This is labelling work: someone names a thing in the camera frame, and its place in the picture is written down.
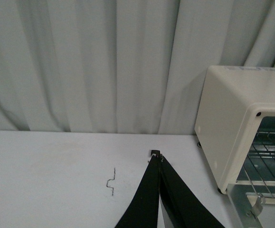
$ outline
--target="curtain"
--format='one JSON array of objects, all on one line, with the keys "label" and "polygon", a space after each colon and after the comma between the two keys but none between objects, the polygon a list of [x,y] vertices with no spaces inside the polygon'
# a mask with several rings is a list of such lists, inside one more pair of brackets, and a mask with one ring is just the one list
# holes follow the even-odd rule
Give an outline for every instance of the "curtain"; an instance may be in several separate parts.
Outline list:
[{"label": "curtain", "polygon": [[194,134],[210,65],[275,67],[275,0],[0,0],[0,130]]}]

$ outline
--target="table surface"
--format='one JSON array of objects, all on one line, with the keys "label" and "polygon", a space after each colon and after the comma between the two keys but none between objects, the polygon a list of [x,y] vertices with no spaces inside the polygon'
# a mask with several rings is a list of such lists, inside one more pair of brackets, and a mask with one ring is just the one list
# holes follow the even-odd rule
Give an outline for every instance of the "table surface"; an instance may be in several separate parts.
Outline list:
[{"label": "table surface", "polygon": [[[0,131],[0,228],[114,227],[160,150],[200,202],[237,227],[196,136]],[[163,228],[159,211],[158,227]]]}]

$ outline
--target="metal clip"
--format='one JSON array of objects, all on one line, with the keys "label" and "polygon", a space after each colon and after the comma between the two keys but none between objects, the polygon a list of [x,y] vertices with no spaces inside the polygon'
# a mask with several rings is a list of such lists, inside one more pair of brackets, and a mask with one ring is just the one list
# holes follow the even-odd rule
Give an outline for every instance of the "metal clip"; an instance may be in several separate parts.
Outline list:
[{"label": "metal clip", "polygon": [[256,203],[254,204],[254,206],[251,208],[251,211],[250,211],[255,218],[257,218],[261,214],[263,210],[262,205],[265,203],[266,203],[265,197],[262,194],[259,194],[257,196]]}]

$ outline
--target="oven rack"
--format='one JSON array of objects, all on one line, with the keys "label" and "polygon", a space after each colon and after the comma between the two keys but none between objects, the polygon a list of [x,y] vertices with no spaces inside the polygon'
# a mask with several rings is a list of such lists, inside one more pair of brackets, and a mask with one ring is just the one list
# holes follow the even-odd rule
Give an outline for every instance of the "oven rack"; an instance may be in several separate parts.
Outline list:
[{"label": "oven rack", "polygon": [[256,133],[237,184],[251,185],[249,195],[275,199],[275,132]]}]

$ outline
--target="toaster oven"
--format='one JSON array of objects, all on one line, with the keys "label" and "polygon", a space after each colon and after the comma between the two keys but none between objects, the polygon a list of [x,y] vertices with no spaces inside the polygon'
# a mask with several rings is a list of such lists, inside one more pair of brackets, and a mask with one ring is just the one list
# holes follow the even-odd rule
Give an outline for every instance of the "toaster oven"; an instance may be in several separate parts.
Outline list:
[{"label": "toaster oven", "polygon": [[275,205],[275,68],[210,66],[195,132],[242,227]]}]

